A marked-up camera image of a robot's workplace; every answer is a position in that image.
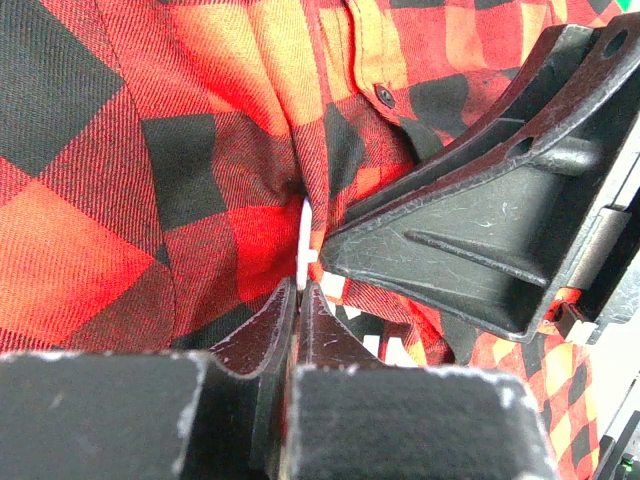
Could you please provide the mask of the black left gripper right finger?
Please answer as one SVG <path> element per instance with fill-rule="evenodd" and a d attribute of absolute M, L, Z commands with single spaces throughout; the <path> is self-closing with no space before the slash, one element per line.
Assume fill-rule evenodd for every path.
<path fill-rule="evenodd" d="M 514 376 L 384 364 L 329 310 L 301 301 L 289 396 L 293 479 L 554 479 L 537 403 Z"/>

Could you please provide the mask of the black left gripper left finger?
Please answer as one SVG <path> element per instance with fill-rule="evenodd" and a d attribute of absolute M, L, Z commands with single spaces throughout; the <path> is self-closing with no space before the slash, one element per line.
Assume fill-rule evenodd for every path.
<path fill-rule="evenodd" d="M 5 479 L 274 479 L 293 279 L 208 350 L 1 358 Z"/>

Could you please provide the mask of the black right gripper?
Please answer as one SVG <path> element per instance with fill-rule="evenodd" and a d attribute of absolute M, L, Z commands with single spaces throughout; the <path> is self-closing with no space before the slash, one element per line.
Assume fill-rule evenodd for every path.
<path fill-rule="evenodd" d="M 542 413 L 561 478 L 592 478 L 588 349 L 639 310 L 638 15 L 546 29 L 491 108 L 353 205 L 320 259 L 514 342 L 550 307 Z"/>

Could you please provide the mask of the red black plaid shirt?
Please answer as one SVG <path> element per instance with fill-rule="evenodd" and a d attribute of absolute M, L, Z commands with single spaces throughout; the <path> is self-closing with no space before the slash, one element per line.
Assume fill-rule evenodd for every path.
<path fill-rule="evenodd" d="M 624 1 L 5 1 L 1 348 L 204 349 Z"/>

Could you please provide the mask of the round pink brooch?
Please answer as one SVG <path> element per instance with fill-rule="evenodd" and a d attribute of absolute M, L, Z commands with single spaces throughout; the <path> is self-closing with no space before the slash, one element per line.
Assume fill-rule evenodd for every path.
<path fill-rule="evenodd" d="M 309 265 L 318 259 L 318 251 L 311 247 L 312 208 L 308 198 L 302 203 L 296 253 L 296 287 L 303 292 L 308 282 Z"/>

